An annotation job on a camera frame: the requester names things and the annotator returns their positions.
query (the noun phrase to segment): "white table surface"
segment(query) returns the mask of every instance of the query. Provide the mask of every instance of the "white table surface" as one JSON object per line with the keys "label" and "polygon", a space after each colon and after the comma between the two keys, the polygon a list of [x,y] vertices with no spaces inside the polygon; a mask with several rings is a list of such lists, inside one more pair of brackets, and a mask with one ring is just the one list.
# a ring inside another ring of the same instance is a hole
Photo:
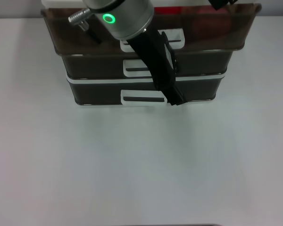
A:
{"label": "white table surface", "polygon": [[283,226],[283,17],[215,101],[83,109],[42,19],[0,19],[0,226]]}

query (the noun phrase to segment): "stacked drawers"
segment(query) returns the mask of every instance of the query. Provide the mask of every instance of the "stacked drawers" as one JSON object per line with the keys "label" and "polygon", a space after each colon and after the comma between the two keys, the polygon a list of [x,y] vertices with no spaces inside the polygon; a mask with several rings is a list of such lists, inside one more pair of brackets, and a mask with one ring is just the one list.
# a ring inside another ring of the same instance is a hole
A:
{"label": "stacked drawers", "polygon": [[[188,102],[212,100],[233,51],[243,48],[259,4],[228,6],[201,13],[181,7],[176,14],[156,13],[153,24],[166,32],[178,63],[177,87]],[[166,105],[146,65],[126,42],[115,40],[96,18],[88,22],[102,40],[96,44],[67,17],[78,9],[47,9],[45,18],[56,52],[79,105]]]}

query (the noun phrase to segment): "green light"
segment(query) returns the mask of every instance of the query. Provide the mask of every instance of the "green light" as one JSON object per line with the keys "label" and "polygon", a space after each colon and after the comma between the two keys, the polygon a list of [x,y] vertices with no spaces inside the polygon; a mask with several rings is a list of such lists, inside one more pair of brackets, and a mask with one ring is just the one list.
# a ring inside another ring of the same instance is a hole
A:
{"label": "green light", "polygon": [[106,21],[108,24],[114,24],[115,23],[115,17],[111,14],[104,14],[103,20]]}

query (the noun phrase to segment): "brown translucent drawer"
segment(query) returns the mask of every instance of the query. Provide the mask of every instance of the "brown translucent drawer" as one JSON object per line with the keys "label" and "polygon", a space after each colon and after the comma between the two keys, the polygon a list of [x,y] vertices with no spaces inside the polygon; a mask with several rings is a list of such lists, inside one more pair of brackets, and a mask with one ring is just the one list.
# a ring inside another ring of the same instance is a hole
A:
{"label": "brown translucent drawer", "polygon": [[[72,27],[68,16],[79,9],[45,9],[46,21],[52,41],[61,55],[88,54],[91,56],[115,55],[137,58],[133,53],[124,53],[120,43],[104,28],[98,19],[88,20],[102,43],[98,45],[77,27]],[[260,4],[228,5],[220,11],[208,6],[180,7],[177,14],[156,13],[152,23],[159,30],[182,28],[185,45],[176,52],[191,53],[199,50],[240,49],[245,42]]]}

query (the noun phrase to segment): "white drawer handle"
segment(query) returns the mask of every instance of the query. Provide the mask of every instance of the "white drawer handle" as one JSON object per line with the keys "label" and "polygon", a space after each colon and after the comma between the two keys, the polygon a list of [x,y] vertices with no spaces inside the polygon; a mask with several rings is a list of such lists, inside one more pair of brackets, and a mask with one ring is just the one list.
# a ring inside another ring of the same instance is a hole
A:
{"label": "white drawer handle", "polygon": [[167,105],[167,99],[162,92],[148,90],[122,90],[121,102],[125,106]]}
{"label": "white drawer handle", "polygon": [[[168,40],[170,42],[170,46],[172,49],[181,49],[185,44],[185,37],[182,28],[178,29],[167,29],[167,30],[159,30],[159,33],[165,32]],[[128,44],[127,41],[120,41],[121,50],[125,53],[134,52],[132,47]]]}
{"label": "white drawer handle", "polygon": [[124,60],[123,71],[126,77],[151,77],[151,73],[142,60]]}

